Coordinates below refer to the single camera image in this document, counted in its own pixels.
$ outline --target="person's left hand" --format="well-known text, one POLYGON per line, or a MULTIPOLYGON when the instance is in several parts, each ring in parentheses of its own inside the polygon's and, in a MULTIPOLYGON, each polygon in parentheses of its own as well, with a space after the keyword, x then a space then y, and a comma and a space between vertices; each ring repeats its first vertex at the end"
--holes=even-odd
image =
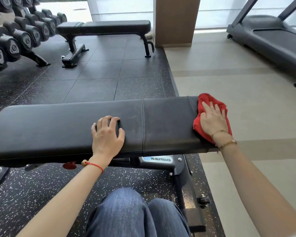
POLYGON ((118 117, 106 116, 99 119, 97 123, 91 126, 93 156, 89 161, 100 164, 103 169, 109 165, 113 157, 119 153, 124 144, 125 131, 119 128, 118 137, 115 132, 116 123, 119 120, 118 117))

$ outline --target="beige floor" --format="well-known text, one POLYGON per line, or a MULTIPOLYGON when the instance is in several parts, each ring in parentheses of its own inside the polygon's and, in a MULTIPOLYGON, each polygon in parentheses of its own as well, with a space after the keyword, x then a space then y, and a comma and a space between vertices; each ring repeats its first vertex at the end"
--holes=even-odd
MULTIPOLYGON (((234 138, 296 209, 296 78, 226 35, 195 34, 192 47, 165 50, 179 95, 225 102, 234 138)), ((226 236, 259 236, 222 157, 200 158, 226 236)))

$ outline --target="treadmill belt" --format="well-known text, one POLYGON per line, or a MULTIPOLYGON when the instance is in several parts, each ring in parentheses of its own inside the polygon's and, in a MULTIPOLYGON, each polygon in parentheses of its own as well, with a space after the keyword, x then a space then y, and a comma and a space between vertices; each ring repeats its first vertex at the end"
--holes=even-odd
POLYGON ((253 33, 296 54, 296 34, 286 30, 253 30, 253 33))

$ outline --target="black leather upholstery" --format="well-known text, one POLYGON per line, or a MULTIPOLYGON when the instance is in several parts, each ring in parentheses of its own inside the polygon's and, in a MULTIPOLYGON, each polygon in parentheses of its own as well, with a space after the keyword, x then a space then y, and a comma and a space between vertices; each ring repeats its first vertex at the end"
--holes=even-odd
POLYGON ((90 157, 90 127, 106 115, 120 117, 116 131, 126 133, 117 157, 217 151, 193 130, 197 97, 16 105, 0 112, 0 165, 90 157))
POLYGON ((64 22, 57 27, 62 36, 85 35, 116 35, 142 34, 150 32, 151 23, 148 20, 139 21, 98 21, 98 22, 64 22))

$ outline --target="red cloth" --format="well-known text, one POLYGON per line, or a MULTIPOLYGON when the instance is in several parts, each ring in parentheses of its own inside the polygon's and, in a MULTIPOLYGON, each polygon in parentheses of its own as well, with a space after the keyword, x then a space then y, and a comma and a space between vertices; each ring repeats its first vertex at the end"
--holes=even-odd
POLYGON ((205 102, 206 104, 210 104, 210 102, 213 102, 213 105, 215 106, 215 104, 217 104, 220 108, 220 111, 222 110, 225 110, 225 114, 226 114, 226 120, 227 120, 227 125, 228 125, 228 132, 229 134, 232 135, 231 133, 231 128, 230 128, 230 124, 229 124, 229 120, 227 118, 227 107, 225 105, 225 103, 222 103, 221 101, 219 100, 216 100, 214 97, 212 97, 211 95, 207 94, 207 93, 203 93, 201 95, 198 96, 198 115, 197 117, 195 118, 194 120, 194 123, 193 123, 193 129, 195 131, 197 131, 197 133, 199 133, 202 137, 204 137, 205 139, 207 139, 208 141, 212 142, 214 144, 214 141, 213 139, 211 138, 210 135, 206 134, 203 130, 202 130, 202 127, 201 127, 201 114, 203 112, 205 112, 204 110, 204 107, 202 105, 202 102, 205 102))

